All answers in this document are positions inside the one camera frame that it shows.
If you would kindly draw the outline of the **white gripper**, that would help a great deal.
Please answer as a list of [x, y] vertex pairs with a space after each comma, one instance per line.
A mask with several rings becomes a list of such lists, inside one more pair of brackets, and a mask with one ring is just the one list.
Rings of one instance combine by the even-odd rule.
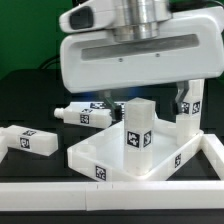
[[72, 93], [99, 91], [120, 120], [120, 106], [110, 90], [177, 82], [174, 115], [182, 113], [188, 80], [218, 77], [224, 72], [224, 17], [198, 15], [162, 24], [152, 40], [117, 43], [110, 31], [73, 34], [61, 46], [64, 86]]

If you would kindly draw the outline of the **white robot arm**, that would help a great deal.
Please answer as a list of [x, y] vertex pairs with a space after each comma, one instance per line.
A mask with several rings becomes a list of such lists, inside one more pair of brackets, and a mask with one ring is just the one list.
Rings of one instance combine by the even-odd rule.
[[184, 112], [190, 82], [224, 73], [224, 7], [193, 1], [86, 0], [63, 13], [63, 83], [72, 93], [176, 83]]

